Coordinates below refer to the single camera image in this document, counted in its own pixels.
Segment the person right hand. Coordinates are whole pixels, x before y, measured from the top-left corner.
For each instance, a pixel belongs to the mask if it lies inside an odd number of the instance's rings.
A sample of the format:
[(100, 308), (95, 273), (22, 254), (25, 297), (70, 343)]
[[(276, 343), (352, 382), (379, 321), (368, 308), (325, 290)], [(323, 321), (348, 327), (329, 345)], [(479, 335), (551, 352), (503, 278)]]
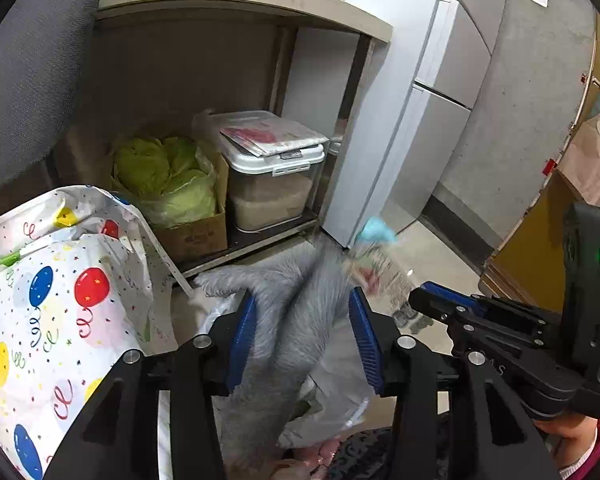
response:
[(533, 423), (539, 430), (560, 437), (560, 443), (554, 452), (558, 468), (577, 463), (597, 439), (598, 420), (581, 414), (562, 413), (552, 420), (535, 420)]

